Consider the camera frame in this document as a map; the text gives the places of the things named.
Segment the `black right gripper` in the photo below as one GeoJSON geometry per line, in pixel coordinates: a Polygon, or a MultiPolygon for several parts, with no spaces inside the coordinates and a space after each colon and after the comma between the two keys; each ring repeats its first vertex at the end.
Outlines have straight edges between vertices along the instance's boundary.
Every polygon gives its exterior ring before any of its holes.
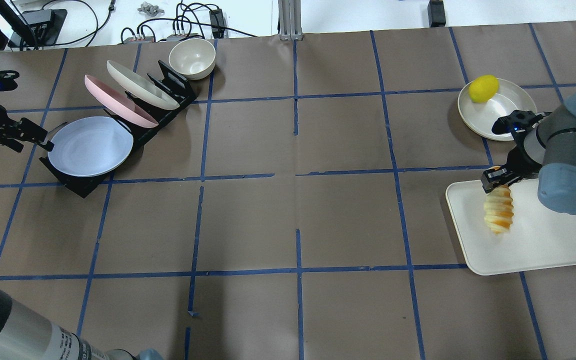
{"type": "Polygon", "coordinates": [[[498,187],[521,182],[525,179],[537,179],[541,164],[532,159],[522,145],[516,145],[509,151],[506,162],[501,167],[491,167],[483,171],[481,184],[485,194],[498,187]]]}

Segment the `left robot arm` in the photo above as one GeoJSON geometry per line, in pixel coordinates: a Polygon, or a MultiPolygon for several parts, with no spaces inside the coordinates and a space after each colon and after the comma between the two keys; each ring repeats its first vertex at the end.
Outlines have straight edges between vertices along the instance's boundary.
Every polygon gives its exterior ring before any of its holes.
{"type": "MultiPolygon", "coordinates": [[[[0,70],[0,92],[18,86],[18,71],[0,70]]],[[[15,152],[23,150],[23,142],[31,142],[52,151],[54,144],[48,132],[23,117],[12,120],[0,105],[0,145],[15,152]]],[[[0,360],[160,360],[158,351],[147,348],[137,355],[123,349],[102,351],[75,333],[65,330],[46,317],[31,310],[0,289],[0,360]]]]}

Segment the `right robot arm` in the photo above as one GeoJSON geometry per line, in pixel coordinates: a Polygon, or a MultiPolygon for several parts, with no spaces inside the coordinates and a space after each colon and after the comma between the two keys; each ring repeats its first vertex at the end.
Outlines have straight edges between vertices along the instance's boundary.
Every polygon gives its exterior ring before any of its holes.
{"type": "Polygon", "coordinates": [[[510,134],[515,146],[505,164],[483,172],[483,191],[537,179],[537,198],[544,207],[576,215],[576,93],[552,112],[515,110],[499,117],[491,130],[510,134]]]}

